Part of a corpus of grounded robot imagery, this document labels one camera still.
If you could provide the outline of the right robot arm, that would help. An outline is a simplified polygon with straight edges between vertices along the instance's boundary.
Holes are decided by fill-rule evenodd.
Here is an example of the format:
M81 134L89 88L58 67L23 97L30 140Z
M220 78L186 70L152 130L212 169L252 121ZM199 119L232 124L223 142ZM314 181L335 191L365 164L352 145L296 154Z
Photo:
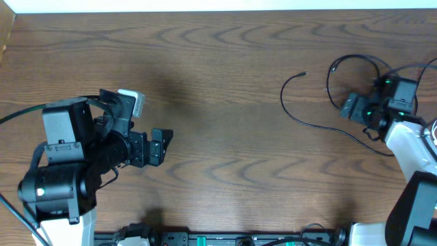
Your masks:
M393 153L407 185L382 223L355 223L349 245L436 245L436 145L429 124L414 114L418 82L384 76L370 96L351 93L341 117L362 124L364 132Z

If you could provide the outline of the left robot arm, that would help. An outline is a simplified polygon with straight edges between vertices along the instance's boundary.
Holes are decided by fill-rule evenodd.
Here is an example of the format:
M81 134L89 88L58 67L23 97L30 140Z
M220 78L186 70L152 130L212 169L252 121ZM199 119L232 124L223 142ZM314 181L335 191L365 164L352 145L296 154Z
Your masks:
M132 90L100 90L43 106L46 141L18 185L37 245L93 245L102 175L117 173L121 164L163 163L173 131L133 131L132 118L141 116L144 100Z

